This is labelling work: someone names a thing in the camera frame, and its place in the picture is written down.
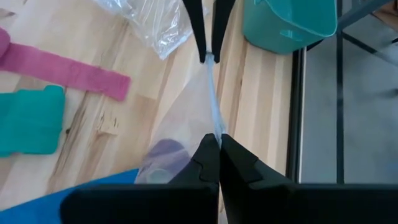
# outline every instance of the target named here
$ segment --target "teal plastic bin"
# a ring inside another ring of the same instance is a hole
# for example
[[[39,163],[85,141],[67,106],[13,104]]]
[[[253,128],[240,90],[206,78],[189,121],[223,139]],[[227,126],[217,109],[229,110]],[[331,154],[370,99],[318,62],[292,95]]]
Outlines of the teal plastic bin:
[[[244,0],[243,34],[253,45],[291,53],[332,36],[335,0]]]

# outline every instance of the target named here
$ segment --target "black tongs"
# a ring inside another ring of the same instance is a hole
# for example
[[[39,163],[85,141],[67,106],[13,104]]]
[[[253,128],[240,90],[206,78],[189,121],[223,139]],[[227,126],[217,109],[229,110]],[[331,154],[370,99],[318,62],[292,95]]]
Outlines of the black tongs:
[[[202,2],[201,0],[183,0],[183,2],[187,8],[193,33],[197,40],[200,62],[205,63],[207,48]],[[234,4],[235,0],[214,1],[211,51],[214,55],[215,63],[220,62],[221,46],[223,45],[226,26]]]

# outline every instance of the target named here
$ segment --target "light wood surface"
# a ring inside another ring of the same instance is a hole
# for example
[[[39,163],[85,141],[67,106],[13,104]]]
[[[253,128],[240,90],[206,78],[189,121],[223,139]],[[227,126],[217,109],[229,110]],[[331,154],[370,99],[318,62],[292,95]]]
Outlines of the light wood surface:
[[[0,26],[12,41],[129,75],[126,101],[67,88],[56,153],[0,159],[0,210],[92,179],[140,166],[153,130],[200,68],[195,39],[161,61],[127,20],[90,0],[0,0]],[[291,55],[248,44],[237,1],[215,83],[228,132],[265,163],[285,171]],[[209,30],[211,18],[206,18]],[[48,83],[0,72],[0,92]]]

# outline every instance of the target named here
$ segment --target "plastic wrap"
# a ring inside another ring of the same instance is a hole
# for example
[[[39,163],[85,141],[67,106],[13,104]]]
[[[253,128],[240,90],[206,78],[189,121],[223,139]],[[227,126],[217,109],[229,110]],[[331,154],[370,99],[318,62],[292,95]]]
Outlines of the plastic wrap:
[[[129,19],[137,36],[162,60],[192,33],[189,16],[181,0],[94,1],[109,12]]]
[[[137,184],[169,182],[188,164],[208,133],[214,133],[221,145],[225,127],[213,84],[213,63],[212,55],[208,55],[206,65],[188,82],[160,122]]]

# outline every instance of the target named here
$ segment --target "gray floor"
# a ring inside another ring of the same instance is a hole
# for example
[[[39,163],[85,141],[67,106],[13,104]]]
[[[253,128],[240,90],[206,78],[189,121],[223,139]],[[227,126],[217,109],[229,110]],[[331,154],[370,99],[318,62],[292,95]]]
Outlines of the gray floor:
[[[345,32],[398,62],[373,16]],[[398,67],[343,42],[345,182],[398,183]],[[301,182],[336,182],[336,37],[307,52]]]

